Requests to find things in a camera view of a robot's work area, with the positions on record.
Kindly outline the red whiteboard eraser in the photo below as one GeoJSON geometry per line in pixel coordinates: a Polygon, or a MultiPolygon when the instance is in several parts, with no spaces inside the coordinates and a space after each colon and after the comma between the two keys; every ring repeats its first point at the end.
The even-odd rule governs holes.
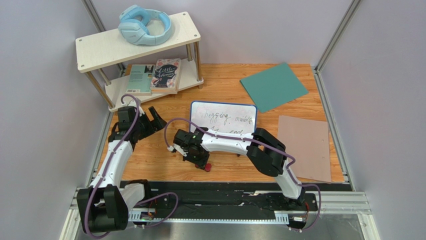
{"type": "Polygon", "coordinates": [[[204,171],[206,171],[206,172],[210,172],[210,171],[211,171],[211,169],[212,169],[212,165],[211,165],[210,163],[207,163],[207,164],[204,166],[204,171]]]}

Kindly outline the blue framed whiteboard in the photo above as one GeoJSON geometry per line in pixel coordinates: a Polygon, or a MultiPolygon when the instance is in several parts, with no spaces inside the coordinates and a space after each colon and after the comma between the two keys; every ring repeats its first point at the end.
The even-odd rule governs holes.
{"type": "Polygon", "coordinates": [[[258,109],[252,104],[213,101],[193,101],[189,119],[205,128],[201,146],[209,152],[227,152],[247,155],[250,141],[257,127],[258,109]]]}

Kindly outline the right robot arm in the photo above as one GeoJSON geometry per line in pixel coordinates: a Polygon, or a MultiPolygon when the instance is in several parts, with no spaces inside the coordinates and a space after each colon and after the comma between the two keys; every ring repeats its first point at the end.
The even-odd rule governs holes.
{"type": "Polygon", "coordinates": [[[211,169],[211,152],[246,156],[261,174],[275,179],[288,201],[301,205],[305,200],[305,189],[290,168],[286,146],[264,128],[252,133],[218,132],[206,127],[193,132],[180,129],[168,150],[180,153],[184,161],[206,172],[211,169]]]}

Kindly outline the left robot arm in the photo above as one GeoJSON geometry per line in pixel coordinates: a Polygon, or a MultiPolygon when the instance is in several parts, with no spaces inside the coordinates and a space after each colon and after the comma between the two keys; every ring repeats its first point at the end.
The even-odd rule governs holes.
{"type": "Polygon", "coordinates": [[[162,130],[167,124],[153,106],[148,110],[153,119],[149,119],[141,107],[118,109],[118,121],[107,139],[108,150],[102,166],[89,187],[77,193],[82,229],[95,239],[125,230],[130,210],[148,192],[148,182],[143,179],[132,180],[120,190],[125,166],[136,143],[162,130]]]}

